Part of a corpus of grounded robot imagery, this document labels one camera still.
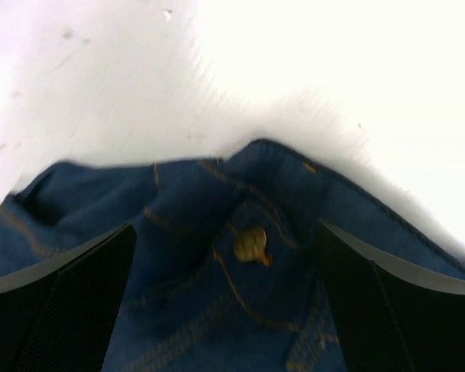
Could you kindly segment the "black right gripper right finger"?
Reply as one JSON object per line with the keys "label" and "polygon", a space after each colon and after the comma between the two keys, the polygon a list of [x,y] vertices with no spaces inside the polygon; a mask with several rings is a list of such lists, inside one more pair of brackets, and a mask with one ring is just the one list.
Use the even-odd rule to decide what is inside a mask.
{"label": "black right gripper right finger", "polygon": [[465,371],[465,280],[327,222],[317,231],[320,275],[348,371]]}

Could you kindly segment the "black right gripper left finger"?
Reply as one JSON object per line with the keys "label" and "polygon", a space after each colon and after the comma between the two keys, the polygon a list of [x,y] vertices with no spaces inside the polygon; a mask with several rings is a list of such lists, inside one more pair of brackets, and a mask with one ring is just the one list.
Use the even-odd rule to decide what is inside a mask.
{"label": "black right gripper left finger", "polygon": [[125,224],[0,277],[0,371],[100,371],[135,246]]}

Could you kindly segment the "dark blue denim trousers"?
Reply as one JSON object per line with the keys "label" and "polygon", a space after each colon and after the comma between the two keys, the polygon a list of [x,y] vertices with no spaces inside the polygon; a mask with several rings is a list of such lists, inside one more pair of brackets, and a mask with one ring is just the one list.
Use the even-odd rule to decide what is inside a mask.
{"label": "dark blue denim trousers", "polygon": [[0,204],[0,277],[130,224],[100,371],[348,371],[317,227],[465,280],[465,263],[342,175],[267,140],[228,160],[60,162]]}

